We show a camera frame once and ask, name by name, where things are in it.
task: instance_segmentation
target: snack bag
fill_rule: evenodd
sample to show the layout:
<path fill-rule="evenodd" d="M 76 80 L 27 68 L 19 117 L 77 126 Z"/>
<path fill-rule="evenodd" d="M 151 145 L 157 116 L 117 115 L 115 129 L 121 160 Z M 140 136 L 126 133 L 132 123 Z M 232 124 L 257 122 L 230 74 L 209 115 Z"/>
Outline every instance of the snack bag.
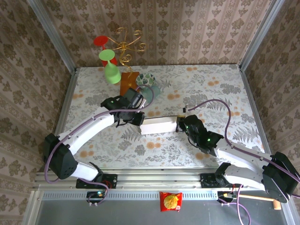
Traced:
<path fill-rule="evenodd" d="M 173 194 L 168 192 L 159 192 L 160 211 L 178 211 L 181 209 L 182 193 Z"/>

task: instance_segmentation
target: floral tablecloth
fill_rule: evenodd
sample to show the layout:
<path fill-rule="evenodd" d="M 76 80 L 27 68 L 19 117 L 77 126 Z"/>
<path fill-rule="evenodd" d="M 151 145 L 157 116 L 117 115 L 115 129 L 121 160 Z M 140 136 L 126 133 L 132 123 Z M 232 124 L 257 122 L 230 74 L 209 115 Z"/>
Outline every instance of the floral tablecloth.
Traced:
<path fill-rule="evenodd" d="M 182 65 L 133 67 L 152 73 L 161 94 L 147 117 L 182 114 L 185 105 L 196 105 L 211 98 L 228 103 L 232 120 L 228 137 L 235 143 L 263 151 L 256 123 L 237 65 Z M 103 67 L 80 69 L 65 129 L 90 116 L 100 103 L 119 94 L 120 84 L 108 84 Z M 224 134 L 228 111 L 221 103 L 206 104 L 195 114 L 208 130 Z M 188 143 L 185 134 L 141 135 L 139 127 L 125 125 L 106 128 L 90 139 L 75 158 L 99 167 L 217 166 L 225 159 L 202 154 Z"/>

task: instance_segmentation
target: green plastic glass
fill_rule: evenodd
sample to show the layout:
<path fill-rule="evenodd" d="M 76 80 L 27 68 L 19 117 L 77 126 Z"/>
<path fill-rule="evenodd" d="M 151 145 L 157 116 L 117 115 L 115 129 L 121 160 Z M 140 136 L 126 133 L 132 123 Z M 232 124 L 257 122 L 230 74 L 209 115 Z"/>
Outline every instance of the green plastic glass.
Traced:
<path fill-rule="evenodd" d="M 99 54 L 99 58 L 103 61 L 107 61 L 107 65 L 104 68 L 104 76 L 108 83 L 118 83 L 121 80 L 121 73 L 116 65 L 112 64 L 112 60 L 115 53 L 111 49 L 105 49 Z"/>

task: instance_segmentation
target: aluminum frame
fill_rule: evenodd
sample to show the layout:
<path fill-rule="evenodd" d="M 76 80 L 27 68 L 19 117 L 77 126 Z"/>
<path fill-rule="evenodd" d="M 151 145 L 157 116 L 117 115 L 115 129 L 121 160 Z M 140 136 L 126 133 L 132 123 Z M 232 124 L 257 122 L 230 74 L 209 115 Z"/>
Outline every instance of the aluminum frame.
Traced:
<path fill-rule="evenodd" d="M 257 31 L 255 32 L 252 41 L 243 56 L 240 66 L 243 70 L 246 70 L 250 61 L 252 60 L 255 52 L 257 51 L 259 45 L 262 43 L 264 37 L 266 36 L 270 26 L 272 25 L 278 11 L 281 9 L 285 0 L 273 0 L 270 3 L 270 6 L 266 12 L 266 15 L 263 17 L 260 26 L 258 27 Z"/>
<path fill-rule="evenodd" d="M 248 95 L 251 109 L 257 124 L 259 134 L 262 139 L 262 144 L 265 153 L 270 153 L 270 148 L 267 143 L 266 136 L 263 131 L 263 126 L 259 119 L 258 111 L 255 106 L 253 96 L 251 94 L 250 86 L 248 84 L 245 72 L 241 69 L 240 74 L 244 82 L 246 93 Z M 66 98 L 62 108 L 62 114 L 59 118 L 59 127 L 55 133 L 63 132 L 68 110 L 71 104 L 71 99 L 75 90 L 79 69 L 75 75 L 72 76 L 71 82 Z M 199 190 L 216 190 L 215 188 L 201 188 L 199 182 L 200 173 L 214 173 L 217 167 L 203 168 L 203 167 L 161 167 L 161 168 L 109 168 L 103 169 L 104 173 L 115 173 L 118 175 L 117 191 L 199 191 Z M 54 180 L 56 176 L 53 172 L 49 172 L 49 179 Z M 38 216 L 39 207 L 45 191 L 78 191 L 75 188 L 76 178 L 68 178 L 61 180 L 55 184 L 48 184 L 44 179 L 44 173 L 38 172 L 36 182 L 31 192 L 28 207 L 25 212 L 23 225 L 34 225 Z M 82 191 L 97 191 L 96 189 L 81 189 Z M 218 188 L 219 191 L 230 191 L 230 188 Z M 242 191 L 257 190 L 252 187 L 244 187 Z M 300 218 L 295 207 L 295 203 L 291 198 L 289 203 L 282 204 L 282 209 L 285 214 L 285 219 L 288 225 L 300 224 Z"/>
<path fill-rule="evenodd" d="M 216 190 L 198 190 L 198 191 L 180 191 L 182 199 L 188 200 L 217 200 L 218 191 Z M 86 201 L 86 191 L 45 191 L 43 195 L 43 201 L 53 200 L 84 200 Z M 119 191 L 111 189 L 105 198 L 105 201 L 115 200 L 159 200 L 158 191 Z"/>
<path fill-rule="evenodd" d="M 41 22 L 45 32 L 49 36 L 55 49 L 59 53 L 61 59 L 64 61 L 67 69 L 70 71 L 70 73 L 74 72 L 76 69 L 75 63 L 73 62 L 73 59 L 69 54 L 69 51 L 67 50 L 65 44 L 60 38 L 59 33 L 57 32 L 56 28 L 52 24 L 52 21 L 47 13 L 47 10 L 43 6 L 42 1 L 28 0 L 28 4 L 31 6 L 38 20 Z"/>

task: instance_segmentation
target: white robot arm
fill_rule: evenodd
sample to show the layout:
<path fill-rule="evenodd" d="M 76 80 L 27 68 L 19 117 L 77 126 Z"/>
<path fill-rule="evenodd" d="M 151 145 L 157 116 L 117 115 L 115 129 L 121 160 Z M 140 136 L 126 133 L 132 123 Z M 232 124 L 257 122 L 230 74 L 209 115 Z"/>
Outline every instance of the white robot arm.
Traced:
<path fill-rule="evenodd" d="M 73 155 L 104 128 L 115 122 L 118 122 L 119 125 L 120 119 L 125 123 L 142 125 L 144 121 L 143 112 L 126 111 L 126 109 L 137 109 L 136 106 L 139 102 L 141 102 L 139 107 L 143 106 L 145 103 L 143 97 L 135 90 L 129 89 L 124 97 L 106 99 L 101 107 L 82 124 L 59 134 L 57 137 L 53 134 L 48 135 L 44 144 L 44 161 L 61 180 L 73 176 L 87 181 L 101 182 L 103 173 L 96 165 L 91 163 L 93 165 L 91 166 L 77 162 Z M 152 133 L 153 131 L 154 133 L 161 133 L 161 126 L 155 124 L 157 124 L 157 119 L 156 123 L 153 124 L 147 120 L 147 126 L 151 125 Z M 195 115 L 178 116 L 176 126 L 172 125 L 171 127 L 176 127 L 177 132 L 179 130 L 185 132 L 191 145 L 203 153 L 230 161 L 230 163 L 222 164 L 215 173 L 216 182 L 221 185 L 224 183 L 243 184 L 266 190 L 272 198 L 286 203 L 298 184 L 295 179 L 268 163 L 277 164 L 296 177 L 300 177 L 291 162 L 282 153 L 278 152 L 271 156 L 232 144 L 222 135 L 207 131 L 201 120 Z"/>

